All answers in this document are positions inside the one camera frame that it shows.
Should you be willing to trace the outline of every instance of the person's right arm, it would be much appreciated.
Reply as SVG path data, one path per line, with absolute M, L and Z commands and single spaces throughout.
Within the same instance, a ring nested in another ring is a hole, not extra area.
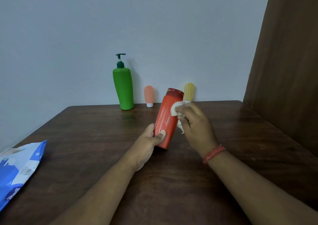
M 176 108 L 185 136 L 203 158 L 219 146 L 213 127 L 193 103 Z M 318 212 L 292 197 L 227 151 L 208 161 L 253 225 L 318 224 Z

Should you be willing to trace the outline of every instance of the dark green pump head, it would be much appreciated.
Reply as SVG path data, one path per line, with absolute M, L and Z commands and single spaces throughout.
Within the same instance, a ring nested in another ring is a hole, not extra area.
M 118 53 L 116 54 L 116 56 L 118 57 L 119 61 L 117 62 L 117 68 L 123 68 L 125 67 L 124 66 L 124 63 L 120 60 L 120 55 L 126 55 L 125 53 Z

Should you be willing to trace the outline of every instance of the small yellow bottle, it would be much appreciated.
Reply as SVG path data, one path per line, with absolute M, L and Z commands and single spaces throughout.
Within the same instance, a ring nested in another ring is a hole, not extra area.
M 189 103 L 192 101 L 194 96 L 194 84 L 193 83 L 187 83 L 185 85 L 185 95 L 184 95 L 184 102 Z

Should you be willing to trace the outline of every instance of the person's left hand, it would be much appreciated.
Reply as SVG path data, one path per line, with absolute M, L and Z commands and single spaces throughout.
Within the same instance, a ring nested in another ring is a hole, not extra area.
M 136 171 L 149 160 L 154 147 L 160 144 L 165 138 L 166 132 L 164 130 L 153 137 L 155 124 L 150 124 L 139 136 L 133 146 L 126 152 L 125 157 L 131 162 Z

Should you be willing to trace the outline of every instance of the red bottle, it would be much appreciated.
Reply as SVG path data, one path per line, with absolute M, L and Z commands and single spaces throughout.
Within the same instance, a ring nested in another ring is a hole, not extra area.
M 159 134 L 161 130 L 166 131 L 166 136 L 163 142 L 157 145 L 161 148 L 168 148 L 173 132 L 175 131 L 178 122 L 177 116 L 171 116 L 171 106 L 175 102 L 182 100 L 183 92 L 174 88 L 169 88 L 162 100 L 154 131 L 154 136 Z

